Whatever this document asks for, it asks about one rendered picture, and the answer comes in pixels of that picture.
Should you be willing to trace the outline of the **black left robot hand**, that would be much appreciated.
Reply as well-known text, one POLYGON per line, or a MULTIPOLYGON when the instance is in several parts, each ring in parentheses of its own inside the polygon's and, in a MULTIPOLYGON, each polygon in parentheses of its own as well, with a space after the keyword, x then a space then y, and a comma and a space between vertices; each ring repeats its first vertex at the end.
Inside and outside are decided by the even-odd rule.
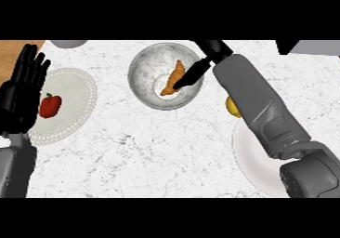
POLYGON ((36 45, 23 46, 10 80, 0 86, 0 136, 26 133, 35 124, 49 67, 45 54, 36 50, 36 45))

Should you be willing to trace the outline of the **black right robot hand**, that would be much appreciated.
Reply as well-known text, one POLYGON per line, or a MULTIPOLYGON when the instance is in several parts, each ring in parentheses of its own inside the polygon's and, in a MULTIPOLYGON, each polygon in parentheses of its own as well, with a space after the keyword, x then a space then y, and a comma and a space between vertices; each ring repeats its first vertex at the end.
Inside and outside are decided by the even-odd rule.
POLYGON ((210 62, 217 64, 232 54, 232 50, 222 40, 192 40, 192 43, 201 49, 205 57, 192 63, 183 76, 171 86, 173 90, 183 86, 192 86, 208 70, 210 62))

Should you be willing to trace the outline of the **golden brown croissant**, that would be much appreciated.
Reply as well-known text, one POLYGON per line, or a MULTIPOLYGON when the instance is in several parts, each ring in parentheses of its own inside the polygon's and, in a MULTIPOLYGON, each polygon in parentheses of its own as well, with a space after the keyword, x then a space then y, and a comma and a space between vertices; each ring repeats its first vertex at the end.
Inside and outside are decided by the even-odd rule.
POLYGON ((174 69, 171 70, 171 72, 169 74, 166 87, 160 91, 161 96, 170 95, 176 92, 173 85, 177 82, 177 80, 182 78, 183 74, 185 74, 183 64, 182 64, 180 60, 177 60, 174 62, 174 69))

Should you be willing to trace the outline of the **white plate with dotted rim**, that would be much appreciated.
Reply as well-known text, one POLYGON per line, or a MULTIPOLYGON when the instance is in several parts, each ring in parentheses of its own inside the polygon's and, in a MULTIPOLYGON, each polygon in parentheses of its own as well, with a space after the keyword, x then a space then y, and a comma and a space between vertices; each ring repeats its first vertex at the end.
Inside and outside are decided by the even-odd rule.
POLYGON ((96 86, 89 74, 76 68, 60 68, 46 74, 40 99, 46 94, 61 98, 57 114, 51 118, 36 116, 29 130, 33 146, 48 145, 64 139, 86 122, 95 101, 96 86))

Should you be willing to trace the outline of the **grey marble bowl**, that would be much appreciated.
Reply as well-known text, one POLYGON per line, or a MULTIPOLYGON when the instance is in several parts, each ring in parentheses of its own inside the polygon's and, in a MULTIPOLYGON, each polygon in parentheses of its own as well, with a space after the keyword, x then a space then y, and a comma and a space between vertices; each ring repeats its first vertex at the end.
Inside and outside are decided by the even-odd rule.
POLYGON ((185 46, 158 43, 139 51, 129 64, 130 91, 139 101, 155 110, 170 111, 183 107, 201 89, 204 78, 192 86, 183 86, 176 92, 161 95, 177 60, 186 70, 199 58, 185 46))

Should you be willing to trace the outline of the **plain white plate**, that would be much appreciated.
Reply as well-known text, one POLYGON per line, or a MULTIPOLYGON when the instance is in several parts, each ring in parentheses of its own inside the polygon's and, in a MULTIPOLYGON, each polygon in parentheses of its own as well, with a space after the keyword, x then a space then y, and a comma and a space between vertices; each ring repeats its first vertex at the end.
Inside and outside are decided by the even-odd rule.
POLYGON ((242 121, 236 122, 230 136, 233 159, 251 185, 272 197, 286 198, 279 179, 279 166, 285 161, 270 159, 255 136, 242 121))

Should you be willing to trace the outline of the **red bell pepper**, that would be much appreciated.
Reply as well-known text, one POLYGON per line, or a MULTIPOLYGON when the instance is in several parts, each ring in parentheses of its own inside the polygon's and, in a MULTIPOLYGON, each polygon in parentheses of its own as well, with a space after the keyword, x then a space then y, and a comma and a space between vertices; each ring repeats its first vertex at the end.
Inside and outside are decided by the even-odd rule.
POLYGON ((58 96, 52 96, 51 93, 46 94, 39 104, 37 114, 42 118, 51 118, 60 109, 61 106, 61 98, 58 96))

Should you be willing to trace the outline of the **yellow lemon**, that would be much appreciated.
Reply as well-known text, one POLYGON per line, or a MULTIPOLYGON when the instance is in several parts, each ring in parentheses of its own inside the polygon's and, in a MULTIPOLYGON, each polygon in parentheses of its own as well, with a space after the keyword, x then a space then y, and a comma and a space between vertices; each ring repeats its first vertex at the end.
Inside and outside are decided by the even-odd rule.
POLYGON ((232 102, 232 99, 230 97, 226 98, 226 109, 227 109, 227 112, 232 116, 235 116, 236 118, 241 118, 241 113, 238 112, 238 109, 235 107, 235 104, 232 102))

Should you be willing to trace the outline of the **grey round object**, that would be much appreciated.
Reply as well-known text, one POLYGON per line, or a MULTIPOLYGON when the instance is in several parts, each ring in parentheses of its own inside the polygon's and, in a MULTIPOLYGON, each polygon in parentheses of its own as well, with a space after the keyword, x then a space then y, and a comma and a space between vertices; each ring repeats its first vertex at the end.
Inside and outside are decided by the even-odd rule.
POLYGON ((86 43, 86 40, 51 40, 58 48, 76 48, 86 43))

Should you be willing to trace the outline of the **grey and black appliance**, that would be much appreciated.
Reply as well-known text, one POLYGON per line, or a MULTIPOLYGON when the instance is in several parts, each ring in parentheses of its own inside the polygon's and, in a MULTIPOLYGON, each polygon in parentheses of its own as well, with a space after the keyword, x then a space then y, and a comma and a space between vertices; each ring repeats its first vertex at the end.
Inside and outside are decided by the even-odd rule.
POLYGON ((340 58, 340 40, 276 40, 280 55, 307 54, 340 58))

